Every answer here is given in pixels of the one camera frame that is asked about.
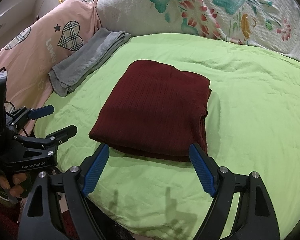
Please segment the person's left hand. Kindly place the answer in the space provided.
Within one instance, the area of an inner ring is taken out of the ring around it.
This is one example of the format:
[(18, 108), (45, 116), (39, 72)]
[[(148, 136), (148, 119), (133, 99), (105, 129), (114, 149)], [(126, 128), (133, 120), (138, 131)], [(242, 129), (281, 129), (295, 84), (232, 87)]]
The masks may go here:
[(0, 186), (8, 190), (12, 197), (19, 198), (28, 188), (28, 176), (25, 173), (14, 174), (10, 179), (0, 176)]

